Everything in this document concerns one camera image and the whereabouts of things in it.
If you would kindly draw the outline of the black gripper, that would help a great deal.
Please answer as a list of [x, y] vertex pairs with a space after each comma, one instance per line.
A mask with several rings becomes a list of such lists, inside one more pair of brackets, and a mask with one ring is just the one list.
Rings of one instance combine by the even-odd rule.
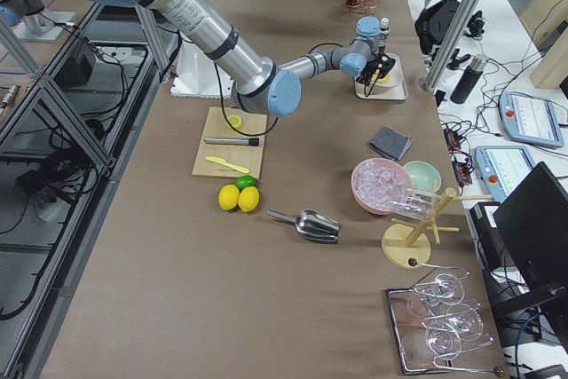
[[389, 73], [395, 64], [396, 60], [393, 57], [387, 54], [378, 54], [374, 59], [368, 61], [360, 74], [367, 75], [367, 78], [359, 76], [357, 82], [363, 85], [374, 83], [376, 81], [375, 71], [382, 70], [384, 73]]

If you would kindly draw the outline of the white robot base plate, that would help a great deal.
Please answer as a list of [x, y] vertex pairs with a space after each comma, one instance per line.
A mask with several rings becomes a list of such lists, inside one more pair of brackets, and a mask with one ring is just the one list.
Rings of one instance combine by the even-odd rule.
[[231, 95], [233, 79], [195, 44], [183, 41], [177, 57], [171, 94], [176, 97], [219, 98]]

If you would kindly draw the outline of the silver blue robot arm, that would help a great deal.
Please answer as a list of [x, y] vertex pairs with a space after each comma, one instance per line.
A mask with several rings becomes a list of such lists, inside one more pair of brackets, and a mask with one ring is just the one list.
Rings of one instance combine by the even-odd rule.
[[258, 55], [208, 0], [91, 0], [116, 6], [140, 6], [159, 12], [233, 79], [232, 98], [245, 112], [288, 116], [301, 100], [301, 81], [329, 70], [359, 77], [371, 64], [386, 59], [387, 18], [366, 16], [347, 46], [319, 50], [277, 66]]

